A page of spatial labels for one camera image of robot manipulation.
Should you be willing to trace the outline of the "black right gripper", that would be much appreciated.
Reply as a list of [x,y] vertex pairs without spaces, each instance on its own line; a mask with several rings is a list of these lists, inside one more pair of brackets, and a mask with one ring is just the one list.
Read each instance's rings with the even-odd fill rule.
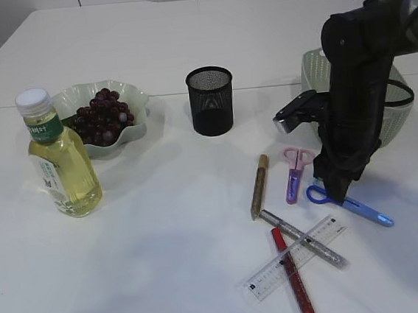
[[305,95],[310,121],[318,122],[322,143],[314,177],[324,182],[329,198],[342,203],[350,183],[360,179],[381,145],[386,85],[362,86],[337,96],[316,91]]

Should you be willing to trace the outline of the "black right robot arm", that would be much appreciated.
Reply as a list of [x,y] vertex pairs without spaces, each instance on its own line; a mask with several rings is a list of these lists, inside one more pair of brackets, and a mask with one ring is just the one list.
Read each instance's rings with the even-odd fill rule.
[[322,27],[330,89],[314,94],[321,153],[314,175],[341,202],[380,147],[387,82],[396,56],[418,52],[418,0],[378,0],[332,14]]

